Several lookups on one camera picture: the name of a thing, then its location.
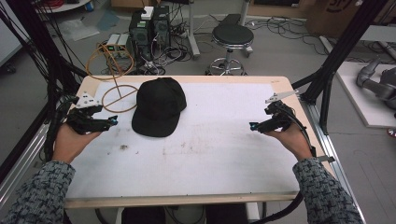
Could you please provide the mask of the white round table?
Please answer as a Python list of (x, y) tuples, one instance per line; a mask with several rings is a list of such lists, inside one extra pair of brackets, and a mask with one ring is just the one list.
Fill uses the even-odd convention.
[(37, 0), (34, 8), (36, 12), (58, 13), (84, 7), (87, 11), (94, 10), (92, 0)]

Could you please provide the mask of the person's left hand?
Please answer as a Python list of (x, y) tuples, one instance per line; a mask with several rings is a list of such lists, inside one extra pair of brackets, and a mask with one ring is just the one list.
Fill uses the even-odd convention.
[(53, 161), (71, 163), (84, 148), (101, 133), (78, 134), (68, 124), (63, 124), (55, 139)]

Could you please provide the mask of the clear plastic sheet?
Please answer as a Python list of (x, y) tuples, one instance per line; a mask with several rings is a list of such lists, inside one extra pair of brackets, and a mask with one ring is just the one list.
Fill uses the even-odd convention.
[(95, 26), (86, 26), (82, 20), (63, 21), (59, 24), (59, 28), (66, 40), (79, 41), (100, 34)]

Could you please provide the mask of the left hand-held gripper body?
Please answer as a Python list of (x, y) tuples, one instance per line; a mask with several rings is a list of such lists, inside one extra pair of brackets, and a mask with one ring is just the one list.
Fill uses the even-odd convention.
[(87, 92), (82, 93), (75, 106), (69, 111), (66, 123), (78, 134), (104, 132), (101, 130), (106, 119), (94, 119), (93, 114), (101, 112), (103, 106)]

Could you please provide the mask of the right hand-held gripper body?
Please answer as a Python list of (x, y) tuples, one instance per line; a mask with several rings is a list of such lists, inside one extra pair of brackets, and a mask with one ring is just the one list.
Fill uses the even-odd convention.
[(283, 103), (282, 100), (296, 93), (297, 91), (274, 93), (265, 101), (268, 106), (264, 109), (264, 112), (272, 117), (258, 124), (260, 133), (268, 133), (278, 128), (282, 130), (289, 128), (293, 123), (292, 119), (295, 117), (295, 112), (293, 108)]

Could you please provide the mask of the black round stool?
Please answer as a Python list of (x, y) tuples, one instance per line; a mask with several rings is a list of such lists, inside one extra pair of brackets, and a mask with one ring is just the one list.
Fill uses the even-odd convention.
[(254, 34), (250, 29), (239, 24), (221, 24), (212, 32), (213, 41), (226, 48), (226, 55), (214, 60), (205, 70), (207, 76), (231, 76), (233, 71), (239, 71), (242, 76), (247, 72), (244, 65), (232, 58), (235, 49), (245, 49), (253, 43)]

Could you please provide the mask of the black baseball cap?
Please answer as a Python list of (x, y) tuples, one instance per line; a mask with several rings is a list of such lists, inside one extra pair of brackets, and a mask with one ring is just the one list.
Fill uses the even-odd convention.
[(172, 134), (180, 113), (187, 107), (186, 96), (180, 84), (171, 77), (159, 77), (144, 82), (136, 95), (136, 110), (132, 128), (149, 137)]

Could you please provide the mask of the white box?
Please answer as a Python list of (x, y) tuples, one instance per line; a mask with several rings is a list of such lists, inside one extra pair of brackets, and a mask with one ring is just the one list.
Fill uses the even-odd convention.
[(150, 21), (154, 13), (154, 7), (144, 7), (141, 14), (141, 19), (143, 21)]

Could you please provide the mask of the black frame post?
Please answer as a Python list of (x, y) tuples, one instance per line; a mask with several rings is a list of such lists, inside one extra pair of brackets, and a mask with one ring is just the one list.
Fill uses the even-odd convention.
[(6, 3), (21, 24), (30, 43), (19, 35), (17, 25), (11, 22), (6, 13), (1, 12), (0, 18), (27, 50), (47, 82), (49, 101), (55, 102), (61, 96), (75, 95), (80, 86), (79, 79), (87, 74), (66, 60), (58, 50), (41, 15), (36, 12), (35, 0), (6, 0)]
[(388, 0), (363, 0), (360, 9), (341, 34), (322, 66), (315, 73), (291, 84), (294, 90), (309, 84), (307, 90), (301, 94), (301, 99), (309, 105), (314, 105), (322, 94), (318, 124), (325, 134), (328, 134), (332, 80), (345, 58), (361, 40), (387, 2)]

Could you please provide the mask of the cardboard box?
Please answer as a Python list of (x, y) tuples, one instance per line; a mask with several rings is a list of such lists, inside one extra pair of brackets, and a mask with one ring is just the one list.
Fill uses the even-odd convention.
[(311, 35), (339, 37), (355, 16), (357, 24), (371, 17), (371, 22), (379, 22), (385, 16), (385, 22), (396, 18), (396, 0), (385, 0), (386, 4), (379, 8), (380, 0), (316, 0), (307, 14), (305, 28)]

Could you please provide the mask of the black computer tower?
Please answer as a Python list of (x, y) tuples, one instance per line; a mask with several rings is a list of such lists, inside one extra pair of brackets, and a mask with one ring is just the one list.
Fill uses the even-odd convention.
[(129, 25), (129, 33), (132, 39), (134, 54), (138, 60), (151, 61), (150, 44), (153, 37), (151, 21), (141, 18), (142, 10), (132, 15)]
[(154, 33), (157, 44), (163, 48), (170, 46), (169, 6), (154, 8), (153, 17)]

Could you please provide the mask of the white power supply unit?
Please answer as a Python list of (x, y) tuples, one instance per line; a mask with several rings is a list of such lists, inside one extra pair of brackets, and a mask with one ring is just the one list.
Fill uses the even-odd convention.
[(106, 47), (114, 57), (127, 58), (129, 36), (127, 34), (112, 34), (106, 42)]

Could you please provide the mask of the white floor board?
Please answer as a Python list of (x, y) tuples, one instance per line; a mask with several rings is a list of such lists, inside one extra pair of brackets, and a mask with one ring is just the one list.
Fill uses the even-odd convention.
[(396, 128), (396, 118), (394, 118), (396, 111), (376, 98), (373, 92), (362, 89), (356, 84), (358, 73), (364, 66), (366, 63), (342, 63), (337, 71), (341, 85), (366, 127)]

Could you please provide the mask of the person's right hand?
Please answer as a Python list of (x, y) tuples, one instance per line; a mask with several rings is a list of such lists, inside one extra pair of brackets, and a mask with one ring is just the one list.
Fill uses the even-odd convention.
[(277, 139), (298, 161), (313, 157), (307, 140), (296, 124), (291, 124), (286, 131), (271, 131), (265, 135)]

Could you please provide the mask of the white table mat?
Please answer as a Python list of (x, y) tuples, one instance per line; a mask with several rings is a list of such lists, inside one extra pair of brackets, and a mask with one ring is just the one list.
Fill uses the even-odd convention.
[(73, 161), (69, 200), (120, 197), (292, 193), (294, 157), (250, 129), (264, 121), (269, 84), (184, 83), (187, 106), (167, 137), (132, 128), (134, 96), (117, 103), (118, 124)]

